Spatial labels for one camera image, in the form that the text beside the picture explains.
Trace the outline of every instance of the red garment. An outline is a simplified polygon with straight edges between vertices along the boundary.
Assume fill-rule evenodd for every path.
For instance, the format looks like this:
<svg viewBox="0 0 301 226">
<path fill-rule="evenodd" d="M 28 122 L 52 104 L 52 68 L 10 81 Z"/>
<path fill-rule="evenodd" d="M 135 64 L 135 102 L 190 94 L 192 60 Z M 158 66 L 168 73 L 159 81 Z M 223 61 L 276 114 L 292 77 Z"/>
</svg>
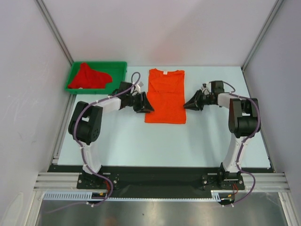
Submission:
<svg viewBox="0 0 301 226">
<path fill-rule="evenodd" d="M 150 70 L 147 99 L 155 111 L 145 114 L 146 123 L 186 123 L 184 76 L 185 71 Z"/>
<path fill-rule="evenodd" d="M 105 85 L 110 82 L 112 82 L 112 77 L 108 73 L 95 71 L 87 63 L 81 63 L 79 72 L 68 88 L 104 89 Z"/>
</svg>

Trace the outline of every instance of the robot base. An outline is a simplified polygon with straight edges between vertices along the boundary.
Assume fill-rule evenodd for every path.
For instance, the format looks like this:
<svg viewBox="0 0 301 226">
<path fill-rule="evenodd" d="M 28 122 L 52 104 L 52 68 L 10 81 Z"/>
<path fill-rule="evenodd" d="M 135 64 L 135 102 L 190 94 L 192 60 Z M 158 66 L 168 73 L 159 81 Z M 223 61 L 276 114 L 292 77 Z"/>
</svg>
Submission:
<svg viewBox="0 0 301 226">
<path fill-rule="evenodd" d="M 203 190 L 229 190 L 233 191 L 233 185 L 236 184 L 239 190 L 245 189 L 245 184 L 242 176 L 238 180 L 223 180 L 220 181 L 217 175 L 203 175 L 202 185 Z"/>
</svg>

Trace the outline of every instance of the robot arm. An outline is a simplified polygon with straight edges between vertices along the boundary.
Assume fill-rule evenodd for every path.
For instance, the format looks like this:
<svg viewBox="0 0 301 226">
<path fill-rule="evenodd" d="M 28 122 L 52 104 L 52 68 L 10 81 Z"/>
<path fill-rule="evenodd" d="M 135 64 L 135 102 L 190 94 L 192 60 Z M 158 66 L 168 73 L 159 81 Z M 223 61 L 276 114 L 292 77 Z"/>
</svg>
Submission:
<svg viewBox="0 0 301 226">
<path fill-rule="evenodd" d="M 219 170 L 219 180 L 239 180 L 241 162 L 245 149 L 252 139 L 250 137 L 244 143 L 243 141 L 250 136 L 257 127 L 257 112 L 249 100 L 240 99 L 225 93 L 223 81 L 211 82 L 211 92 L 206 84 L 196 92 L 184 108 L 195 111 L 203 110 L 204 105 L 218 105 L 229 109 L 228 126 L 232 133 L 230 145 L 224 161 Z"/>
<path fill-rule="evenodd" d="M 80 119 L 77 127 L 76 138 L 83 142 L 83 155 L 88 166 L 93 172 L 98 172 L 102 166 L 100 162 L 101 158 L 98 156 L 99 152 L 97 148 L 92 148 L 92 142 L 96 141 L 99 137 L 103 114 L 121 110 L 126 106 L 133 107 L 133 110 L 137 113 L 150 113 L 154 111 L 146 97 L 146 93 L 141 92 L 142 85 L 143 84 L 140 82 L 133 90 L 129 90 L 117 97 L 113 97 L 99 102 L 96 105 L 90 106 Z M 121 93 L 131 87 L 132 83 L 121 82 L 119 88 L 115 90 L 112 95 Z M 88 103 L 83 101 L 79 101 L 76 104 L 68 127 L 68 132 L 72 135 L 72 137 L 74 137 L 73 133 L 75 123 L 81 112 L 87 106 Z M 83 170 L 88 174 L 92 174 L 86 165 L 83 166 Z"/>
</svg>

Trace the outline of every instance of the orange t-shirt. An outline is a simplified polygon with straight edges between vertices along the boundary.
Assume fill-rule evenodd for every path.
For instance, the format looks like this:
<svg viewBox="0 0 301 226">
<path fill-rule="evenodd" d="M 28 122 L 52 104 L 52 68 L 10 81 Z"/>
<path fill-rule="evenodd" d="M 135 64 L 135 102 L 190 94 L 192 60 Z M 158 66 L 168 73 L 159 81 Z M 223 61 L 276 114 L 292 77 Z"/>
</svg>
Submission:
<svg viewBox="0 0 301 226">
<path fill-rule="evenodd" d="M 155 111 L 145 114 L 146 123 L 186 123 L 184 76 L 185 71 L 150 70 L 147 99 Z"/>
</svg>

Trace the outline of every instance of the metal floor plate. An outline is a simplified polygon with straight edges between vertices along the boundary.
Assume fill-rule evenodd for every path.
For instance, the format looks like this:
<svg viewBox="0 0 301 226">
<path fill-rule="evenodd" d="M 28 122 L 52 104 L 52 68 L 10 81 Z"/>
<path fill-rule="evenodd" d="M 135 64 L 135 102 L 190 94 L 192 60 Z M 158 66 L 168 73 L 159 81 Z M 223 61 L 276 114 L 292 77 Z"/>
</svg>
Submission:
<svg viewBox="0 0 301 226">
<path fill-rule="evenodd" d="M 42 211 L 71 202 L 43 201 Z M 217 202 L 105 202 L 99 207 L 75 205 L 40 213 L 37 226 L 287 226 L 278 193 L 254 193 L 232 207 Z"/>
</svg>

